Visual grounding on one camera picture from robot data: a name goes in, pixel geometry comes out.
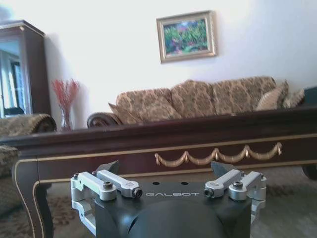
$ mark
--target gold trim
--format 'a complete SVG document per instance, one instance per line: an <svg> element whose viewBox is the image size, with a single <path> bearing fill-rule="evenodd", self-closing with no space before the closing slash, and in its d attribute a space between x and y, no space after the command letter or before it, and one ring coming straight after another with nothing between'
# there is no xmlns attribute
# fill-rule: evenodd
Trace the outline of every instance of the gold trim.
<svg viewBox="0 0 317 238"><path fill-rule="evenodd" d="M18 184L17 179L16 179L16 168L18 167L18 165L19 165L20 163L24 163L24 162L36 162L36 161L37 161L36 159L25 159L25 160L22 159L22 160L18 160L18 161L15 163L15 165L14 165L14 181L15 181L15 186L16 186L16 188L18 189L18 192L19 192L19 194L20 194L20 197L21 197L21 199L22 199L22 202L23 202L23 204L24 204L24 207L26 208L26 212L27 212L27 214L28 214L28 216L29 216L29 219L30 219L30 221L31 221L31 228L32 228L33 237L35 237L33 221L32 221L32 218L31 218L31 214L30 214L29 208L28 208L27 205L26 205L26 202L25 202L25 200L24 200L24 197L22 196L21 190L20 190L20 188L19 188L19 184Z"/></svg>
<svg viewBox="0 0 317 238"><path fill-rule="evenodd" d="M237 169L254 169L254 168L309 165L309 164L317 164L317 160L275 162L275 163L254 164L254 165L238 165L238 166L235 166L235 168L237 168ZM125 174L125 175L120 175L120 176L123 178L134 178L134 177L150 177L150 176L162 176L162 175L194 174L194 173L205 173L205 172L211 172L211 171L212 171L211 168L204 168L204 169L194 169L194 170L174 170L174 171L152 172L152 173ZM40 180L40 183L69 182L69 181L70 181L70 178L59 178L59 179Z"/></svg>
<svg viewBox="0 0 317 238"><path fill-rule="evenodd" d="M94 154L84 154L84 155L68 155L68 156L52 156L39 158L38 161L52 161L52 160L66 160L66 159L78 159L78 158L89 158L89 157L100 157L109 155L128 155L128 154L139 154L147 152L158 152L158 151L169 151L169 150L181 150L181 149L194 149L194 148L204 148L204 147L215 147L223 145L235 145L235 144L247 144L256 142L268 142L275 140L293 140L300 138L313 138L317 137L317 133L313 134L303 134L303 135L289 135L289 136L278 136L278 137L268 137L261 139L249 139L249 140L233 140L227 142L216 142L208 144L196 144L196 145L182 145L182 146L171 146L153 149L140 149L140 150L126 150L126 151L115 151L115 152L104 152L104 153L94 153Z"/></svg>
<svg viewBox="0 0 317 238"><path fill-rule="evenodd" d="M248 145L245 145L243 150L239 154L234 156L224 155L220 153L218 148L214 148L212 153L203 159L198 159L191 156L187 150L183 153L183 155L179 159L173 160L173 161L168 161L163 159L158 153L155 153L155 157L156 157L157 165L163 164L166 167L178 167L182 163L184 162L187 163L188 161L192 162L195 165L207 165L214 159L218 160L218 158L221 158L223 161L227 163L237 163L241 161L243 158L250 157L250 156L257 160L269 160L273 158L276 154L278 155L282 154L282 144L280 142L277 142L277 144L269 152L263 153L263 154L254 152L253 150L250 149Z"/></svg>
<svg viewBox="0 0 317 238"><path fill-rule="evenodd" d="M34 202L34 204L35 204L35 209L36 209L36 212L37 212L37 214L38 214L38 217L39 217L39 219L40 219L40 224L41 224L41 231L42 231L42 238L44 238L44 229L43 229L43 219L42 219L42 216L41 216L41 214L40 214L40 212L39 212L39 209L38 209L38 202L37 202L37 200L35 199L35 188L36 188L36 186L38 185L38 184L40 184L40 182L39 181L36 181L34 184L33 184L33 189L32 189L32 196L33 196L33 202Z"/></svg>

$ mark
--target armchair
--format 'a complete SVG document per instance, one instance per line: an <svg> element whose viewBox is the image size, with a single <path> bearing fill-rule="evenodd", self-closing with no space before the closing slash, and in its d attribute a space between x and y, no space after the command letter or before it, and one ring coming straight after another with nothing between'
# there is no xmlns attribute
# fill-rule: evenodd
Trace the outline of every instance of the armchair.
<svg viewBox="0 0 317 238"><path fill-rule="evenodd" d="M0 119L0 137L28 135L56 130L53 118L46 114ZM11 178L11 168L18 160L16 148L0 145L0 215L20 204Z"/></svg>

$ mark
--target framed painting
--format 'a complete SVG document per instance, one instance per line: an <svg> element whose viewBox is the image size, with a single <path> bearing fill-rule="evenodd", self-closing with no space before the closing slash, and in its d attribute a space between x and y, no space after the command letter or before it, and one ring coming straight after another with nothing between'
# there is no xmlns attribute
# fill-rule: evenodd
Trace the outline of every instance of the framed painting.
<svg viewBox="0 0 317 238"><path fill-rule="evenodd" d="M216 55L212 11L157 19L161 63Z"/></svg>

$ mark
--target bolt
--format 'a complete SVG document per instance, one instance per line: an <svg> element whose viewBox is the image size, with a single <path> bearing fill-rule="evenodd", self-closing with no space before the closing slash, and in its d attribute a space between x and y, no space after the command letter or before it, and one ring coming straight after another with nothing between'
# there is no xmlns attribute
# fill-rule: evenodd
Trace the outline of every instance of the bolt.
<svg viewBox="0 0 317 238"><path fill-rule="evenodd" d="M206 188L204 190L204 194L205 194L206 197L212 197L213 196L213 190Z"/></svg>
<svg viewBox="0 0 317 238"><path fill-rule="evenodd" d="M233 186L235 187L235 188L242 188L243 187L243 183L241 183L240 181L236 181L236 182L234 182L233 183Z"/></svg>
<svg viewBox="0 0 317 238"><path fill-rule="evenodd" d="M112 189L112 182L104 182L104 189Z"/></svg>
<svg viewBox="0 0 317 238"><path fill-rule="evenodd" d="M140 198L142 196L142 194L143 194L142 189L140 189L138 187L136 189L134 189L132 192L133 198Z"/></svg>

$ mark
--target vase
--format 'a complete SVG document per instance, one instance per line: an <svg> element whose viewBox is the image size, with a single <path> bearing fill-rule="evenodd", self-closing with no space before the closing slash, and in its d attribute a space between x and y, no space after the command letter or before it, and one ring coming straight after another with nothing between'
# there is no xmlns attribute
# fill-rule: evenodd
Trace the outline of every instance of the vase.
<svg viewBox="0 0 317 238"><path fill-rule="evenodd" d="M70 119L70 107L67 107L67 108L60 107L60 109L61 109L61 130L62 131L72 130L72 123Z"/></svg>

